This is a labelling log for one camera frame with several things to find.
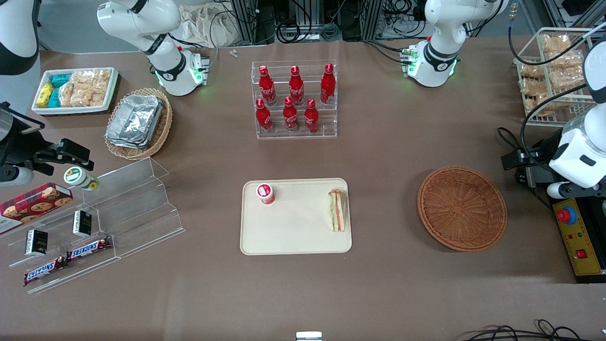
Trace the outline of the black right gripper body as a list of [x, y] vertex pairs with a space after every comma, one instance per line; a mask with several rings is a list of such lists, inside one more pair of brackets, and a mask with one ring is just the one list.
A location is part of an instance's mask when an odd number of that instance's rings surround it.
[[39, 132], [30, 134], [1, 133], [0, 165], [20, 164], [33, 158], [39, 151]]

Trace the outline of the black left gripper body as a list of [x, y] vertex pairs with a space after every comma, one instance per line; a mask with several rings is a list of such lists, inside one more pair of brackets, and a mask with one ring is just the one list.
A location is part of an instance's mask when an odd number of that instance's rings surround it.
[[551, 133], [539, 142], [539, 160], [545, 167], [553, 159], [561, 140], [561, 133]]

